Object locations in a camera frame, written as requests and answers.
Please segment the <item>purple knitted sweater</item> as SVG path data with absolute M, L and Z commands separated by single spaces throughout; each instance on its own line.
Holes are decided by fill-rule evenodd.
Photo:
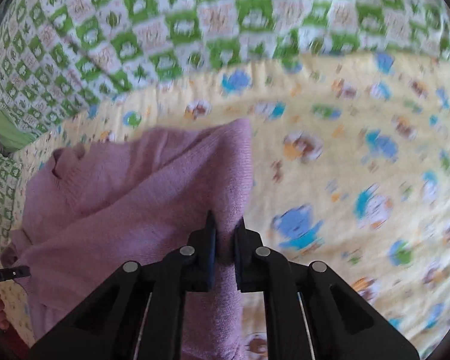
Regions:
M 55 150 L 26 185 L 21 227 L 1 255 L 20 280 L 36 338 L 129 260 L 154 263 L 217 224 L 214 288 L 189 295 L 185 359 L 243 359 L 232 236 L 252 187 L 247 119 L 204 130 L 155 127 L 123 143 Z

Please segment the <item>green white checkered quilt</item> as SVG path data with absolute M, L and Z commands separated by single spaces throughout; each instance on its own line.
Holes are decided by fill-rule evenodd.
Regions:
M 0 140 L 21 149 L 105 99 L 192 72 L 387 49 L 450 61 L 445 0 L 4 0 Z

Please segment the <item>green white checkered pillow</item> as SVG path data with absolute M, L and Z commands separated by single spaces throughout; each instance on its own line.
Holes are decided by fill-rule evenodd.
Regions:
M 9 242 L 9 232 L 14 222 L 14 198 L 22 164 L 0 153 L 0 250 Z

